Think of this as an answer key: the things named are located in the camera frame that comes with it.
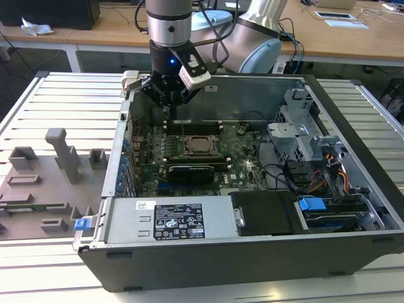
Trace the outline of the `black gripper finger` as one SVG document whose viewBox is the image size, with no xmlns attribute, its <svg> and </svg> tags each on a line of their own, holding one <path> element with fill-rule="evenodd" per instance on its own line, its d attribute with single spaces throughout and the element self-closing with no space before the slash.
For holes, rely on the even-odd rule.
<svg viewBox="0 0 404 303">
<path fill-rule="evenodd" d="M 200 88 L 188 90 L 184 85 L 177 85 L 171 88 L 171 119 L 177 119 L 177 108 L 189 103 L 200 91 Z"/>
<path fill-rule="evenodd" d="M 169 116 L 169 106 L 167 105 L 167 95 L 154 82 L 152 77 L 148 77 L 141 83 L 141 91 L 160 109 L 165 117 Z"/>
</svg>

